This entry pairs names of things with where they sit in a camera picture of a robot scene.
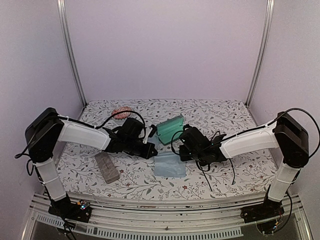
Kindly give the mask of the light blue cloth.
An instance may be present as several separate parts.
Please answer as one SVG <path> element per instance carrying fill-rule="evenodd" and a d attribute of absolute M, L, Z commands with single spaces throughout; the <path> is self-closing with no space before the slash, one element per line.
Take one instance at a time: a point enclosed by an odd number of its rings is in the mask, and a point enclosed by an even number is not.
<path fill-rule="evenodd" d="M 154 175 L 166 178 L 186 177 L 186 163 L 173 152 L 161 152 L 154 157 Z"/>

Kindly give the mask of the blue-grey glasses case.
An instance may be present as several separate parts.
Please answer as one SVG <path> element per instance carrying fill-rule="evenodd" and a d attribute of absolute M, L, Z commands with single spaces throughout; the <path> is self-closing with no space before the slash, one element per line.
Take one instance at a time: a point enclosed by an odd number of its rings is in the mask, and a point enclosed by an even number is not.
<path fill-rule="evenodd" d="M 180 114 L 156 125 L 157 136 L 162 145 L 171 143 L 173 135 L 183 130 L 184 117 Z"/>

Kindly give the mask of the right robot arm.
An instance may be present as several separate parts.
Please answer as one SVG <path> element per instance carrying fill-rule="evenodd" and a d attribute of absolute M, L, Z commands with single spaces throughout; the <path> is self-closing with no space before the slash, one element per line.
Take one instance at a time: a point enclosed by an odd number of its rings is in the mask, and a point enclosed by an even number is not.
<path fill-rule="evenodd" d="M 266 149 L 280 149 L 283 160 L 275 178 L 268 187 L 266 201 L 259 206 L 262 218 L 269 218 L 278 210 L 290 185 L 301 169 L 319 150 L 309 151 L 309 134 L 289 113 L 298 111 L 294 107 L 279 112 L 277 117 L 263 125 L 233 135 L 217 132 L 211 139 L 196 127 L 186 125 L 180 136 L 177 155 L 182 162 L 195 160 L 199 168 L 221 163 L 236 156 Z"/>

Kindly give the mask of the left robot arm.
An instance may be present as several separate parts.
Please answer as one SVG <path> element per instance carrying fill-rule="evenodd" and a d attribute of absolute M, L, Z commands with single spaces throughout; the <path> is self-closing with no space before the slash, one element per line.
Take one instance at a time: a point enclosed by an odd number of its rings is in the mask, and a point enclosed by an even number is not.
<path fill-rule="evenodd" d="M 56 144 L 75 143 L 107 153 L 126 153 L 150 159 L 158 154 L 155 144 L 148 141 L 156 130 L 154 125 L 148 130 L 142 117 L 128 117 L 121 126 L 110 129 L 104 123 L 91 125 L 59 115 L 55 108 L 49 107 L 27 127 L 26 147 L 14 157 L 29 157 L 39 181 L 55 202 L 55 209 L 63 217 L 70 217 L 75 210 L 74 205 L 66 200 L 68 195 L 53 161 Z"/>

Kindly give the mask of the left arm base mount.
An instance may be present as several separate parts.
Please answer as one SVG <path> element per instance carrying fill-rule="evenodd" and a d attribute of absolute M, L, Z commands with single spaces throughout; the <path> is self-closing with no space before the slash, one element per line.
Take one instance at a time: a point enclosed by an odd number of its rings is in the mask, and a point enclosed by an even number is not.
<path fill-rule="evenodd" d="M 66 196 L 58 201 L 52 200 L 48 213 L 58 216 L 63 220 L 67 219 L 88 223 L 92 210 L 88 202 L 80 200 L 77 203 L 72 203 L 70 198 Z"/>

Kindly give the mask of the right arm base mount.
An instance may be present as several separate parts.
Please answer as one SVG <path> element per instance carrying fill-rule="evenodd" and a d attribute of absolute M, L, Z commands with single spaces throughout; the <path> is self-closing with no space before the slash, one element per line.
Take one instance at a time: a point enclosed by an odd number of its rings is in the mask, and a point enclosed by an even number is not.
<path fill-rule="evenodd" d="M 251 223 L 277 217 L 284 213 L 282 201 L 270 200 L 266 195 L 262 203 L 242 207 L 240 217 L 245 223 Z"/>

